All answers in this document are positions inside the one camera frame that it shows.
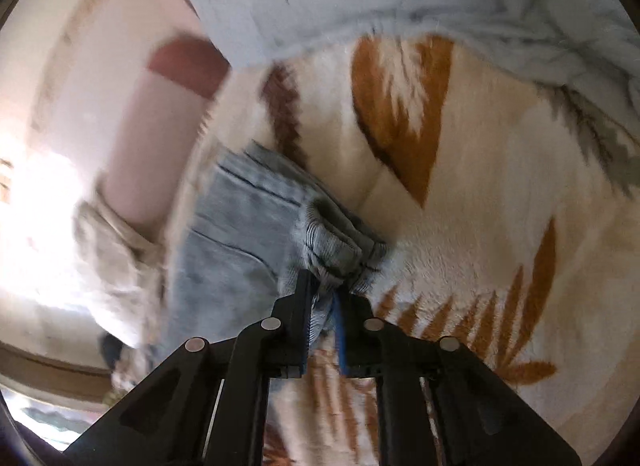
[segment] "fuzzy blanket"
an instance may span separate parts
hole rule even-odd
[[[392,246],[378,316],[463,340],[583,464],[609,445],[640,392],[640,207],[619,172],[637,175],[640,142],[615,118],[438,36],[236,71],[209,116],[170,248],[220,145],[255,139]],[[341,378],[332,349],[274,395],[266,464],[377,464],[373,383]]]

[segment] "gray fabric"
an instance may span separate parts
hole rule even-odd
[[[364,293],[385,244],[341,208],[312,177],[279,154],[252,144],[228,153],[199,197],[177,258],[167,297],[167,322],[157,359],[190,337],[232,338],[269,316],[292,294],[300,269],[320,281],[310,342],[330,313],[341,284]]]
[[[640,38],[618,0],[191,0],[234,67],[360,35],[448,35],[580,92],[640,138]]]

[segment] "denim fabric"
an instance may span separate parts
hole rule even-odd
[[[232,338],[294,292],[301,269],[320,281],[310,343],[327,322],[333,291],[364,293],[386,246],[311,176],[257,144],[213,169],[177,258],[158,361],[185,340]]]

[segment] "crumpled clothing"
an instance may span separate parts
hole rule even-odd
[[[618,0],[190,0],[235,68],[361,35],[449,36],[519,78],[567,85],[640,137],[640,36]]]
[[[255,143],[242,155],[228,153],[178,252],[156,361],[191,337],[232,338],[268,317],[276,299],[295,291],[302,269],[320,282],[312,345],[328,322],[334,290],[344,285],[364,294],[385,254],[373,231],[282,155]]]
[[[74,217],[76,267],[98,325],[132,348],[158,340],[164,248],[132,229],[99,193]]]

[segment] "white cloth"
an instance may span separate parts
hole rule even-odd
[[[96,191],[74,218],[86,306],[98,325],[139,348],[158,336],[164,249],[125,223]]]
[[[364,34],[463,41],[518,77],[567,84],[640,137],[640,38],[618,0],[190,0],[234,67]]]

